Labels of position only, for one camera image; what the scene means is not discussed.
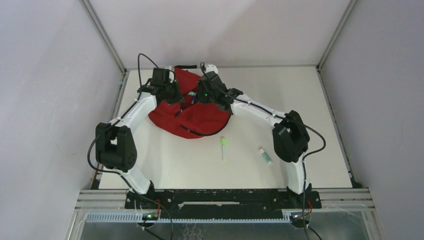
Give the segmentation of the red student backpack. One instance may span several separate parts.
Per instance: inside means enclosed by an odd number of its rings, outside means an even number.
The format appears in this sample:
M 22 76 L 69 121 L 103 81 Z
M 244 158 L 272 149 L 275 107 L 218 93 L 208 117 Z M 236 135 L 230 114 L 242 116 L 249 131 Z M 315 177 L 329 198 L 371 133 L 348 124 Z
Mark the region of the red student backpack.
M 228 124 L 231 115 L 220 110 L 213 103 L 201 104 L 195 95 L 191 105 L 192 95 L 196 92 L 200 75 L 189 71 L 189 65 L 176 65 L 174 72 L 184 102 L 167 104 L 165 101 L 148 114 L 151 122 L 158 128 L 185 139 L 199 139 L 213 136 L 222 131 Z

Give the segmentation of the green capped white pen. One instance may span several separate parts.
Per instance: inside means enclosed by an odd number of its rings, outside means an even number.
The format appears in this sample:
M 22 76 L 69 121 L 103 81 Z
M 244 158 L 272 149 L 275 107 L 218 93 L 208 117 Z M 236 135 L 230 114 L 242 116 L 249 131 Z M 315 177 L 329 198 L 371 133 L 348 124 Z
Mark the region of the green capped white pen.
M 222 149 L 222 161 L 226 162 L 226 139 L 224 136 L 221 137 L 221 149 Z

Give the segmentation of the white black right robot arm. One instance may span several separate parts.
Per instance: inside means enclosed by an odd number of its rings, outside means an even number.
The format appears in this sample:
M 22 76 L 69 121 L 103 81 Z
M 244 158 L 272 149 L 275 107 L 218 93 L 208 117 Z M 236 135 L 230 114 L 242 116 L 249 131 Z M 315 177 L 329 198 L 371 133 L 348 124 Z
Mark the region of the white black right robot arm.
M 302 208 L 309 201 L 305 159 L 327 146 L 326 139 L 304 124 L 300 114 L 274 110 L 252 100 L 241 90 L 227 88 L 215 71 L 203 72 L 197 82 L 197 99 L 201 104 L 214 104 L 232 116 L 238 116 L 265 128 L 272 135 L 275 154 L 284 162 L 287 171 L 289 203 Z

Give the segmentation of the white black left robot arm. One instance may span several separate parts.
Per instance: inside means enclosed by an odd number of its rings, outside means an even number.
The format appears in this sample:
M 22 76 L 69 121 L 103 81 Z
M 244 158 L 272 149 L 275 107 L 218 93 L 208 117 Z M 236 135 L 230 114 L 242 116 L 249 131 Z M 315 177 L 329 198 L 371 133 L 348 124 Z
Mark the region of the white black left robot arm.
M 135 131 L 160 103 L 177 104 L 183 100 L 173 68 L 155 67 L 130 107 L 109 123 L 100 122 L 96 126 L 93 147 L 96 161 L 104 167 L 101 172 L 118 175 L 138 194 L 136 200 L 145 209 L 155 205 L 157 196 L 149 190 L 152 181 L 136 167 Z

